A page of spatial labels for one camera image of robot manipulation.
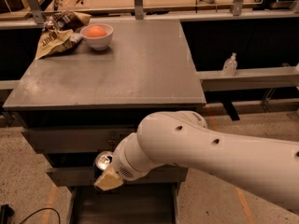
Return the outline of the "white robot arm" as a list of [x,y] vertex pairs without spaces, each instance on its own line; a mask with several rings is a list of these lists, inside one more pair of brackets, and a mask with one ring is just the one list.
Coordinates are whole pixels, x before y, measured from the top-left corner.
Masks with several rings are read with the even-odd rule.
[[298,215],[298,153],[293,141],[212,131],[193,111],[156,112],[121,140],[95,186],[115,189],[168,164],[212,174]]

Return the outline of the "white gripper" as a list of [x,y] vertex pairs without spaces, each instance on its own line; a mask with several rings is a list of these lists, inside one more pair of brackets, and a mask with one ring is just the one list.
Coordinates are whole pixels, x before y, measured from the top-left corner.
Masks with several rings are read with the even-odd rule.
[[123,179],[135,181],[144,177],[150,171],[150,159],[136,140],[123,140],[114,151],[112,166],[96,179],[94,185],[100,190],[118,188]]

